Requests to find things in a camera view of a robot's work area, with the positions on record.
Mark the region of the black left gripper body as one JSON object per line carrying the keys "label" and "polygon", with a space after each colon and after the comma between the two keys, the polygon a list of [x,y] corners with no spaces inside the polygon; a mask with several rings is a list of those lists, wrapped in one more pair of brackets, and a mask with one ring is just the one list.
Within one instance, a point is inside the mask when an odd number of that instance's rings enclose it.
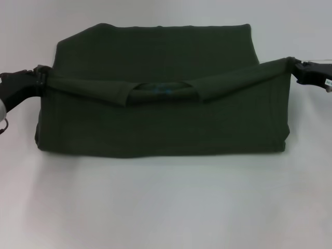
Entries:
{"label": "black left gripper body", "polygon": [[7,113],[26,99],[42,95],[42,90],[36,89],[36,82],[33,71],[1,73],[1,101]]}

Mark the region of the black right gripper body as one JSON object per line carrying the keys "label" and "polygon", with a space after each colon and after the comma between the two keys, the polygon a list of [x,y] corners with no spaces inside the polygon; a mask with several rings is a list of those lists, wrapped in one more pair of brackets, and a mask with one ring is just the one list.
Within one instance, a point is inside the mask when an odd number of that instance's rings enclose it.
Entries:
{"label": "black right gripper body", "polygon": [[331,92],[331,64],[301,62],[294,67],[294,76],[301,85],[312,85]]}

